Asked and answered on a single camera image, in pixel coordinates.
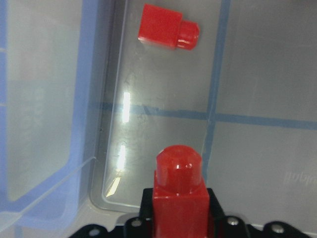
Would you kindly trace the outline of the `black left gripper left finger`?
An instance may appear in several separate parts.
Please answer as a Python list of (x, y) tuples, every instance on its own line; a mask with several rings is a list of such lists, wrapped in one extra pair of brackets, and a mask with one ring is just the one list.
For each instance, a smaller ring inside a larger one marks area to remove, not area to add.
[(142, 194), (139, 217), (146, 221), (152, 221), (153, 216), (154, 216), (153, 189), (145, 188)]

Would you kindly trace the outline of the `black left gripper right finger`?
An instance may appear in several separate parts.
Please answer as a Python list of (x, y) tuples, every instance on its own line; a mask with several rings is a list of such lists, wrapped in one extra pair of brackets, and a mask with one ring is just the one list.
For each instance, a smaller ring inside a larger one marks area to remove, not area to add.
[(210, 208), (209, 213), (214, 220), (219, 220), (224, 217), (224, 211), (211, 188), (207, 188), (209, 198), (210, 198)]

